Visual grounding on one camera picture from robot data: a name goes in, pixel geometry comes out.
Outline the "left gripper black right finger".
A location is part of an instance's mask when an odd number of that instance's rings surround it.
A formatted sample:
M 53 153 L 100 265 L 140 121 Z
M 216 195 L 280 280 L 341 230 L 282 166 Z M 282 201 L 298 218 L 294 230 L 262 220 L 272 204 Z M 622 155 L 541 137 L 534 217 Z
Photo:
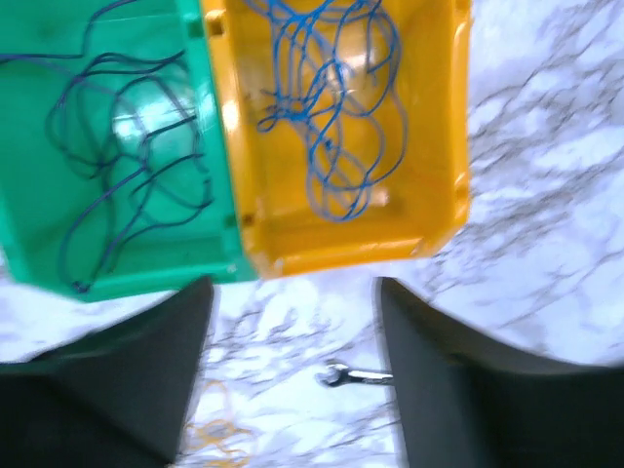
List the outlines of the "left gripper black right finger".
M 410 467 L 619 467 L 623 369 L 547 358 L 377 284 Z

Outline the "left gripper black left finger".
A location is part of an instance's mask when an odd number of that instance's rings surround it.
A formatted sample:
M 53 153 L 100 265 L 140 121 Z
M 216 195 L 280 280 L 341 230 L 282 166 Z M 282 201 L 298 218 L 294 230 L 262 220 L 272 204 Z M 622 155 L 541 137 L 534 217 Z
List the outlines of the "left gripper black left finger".
M 2 466 L 175 463 L 214 298 L 201 277 L 114 326 L 2 365 Z

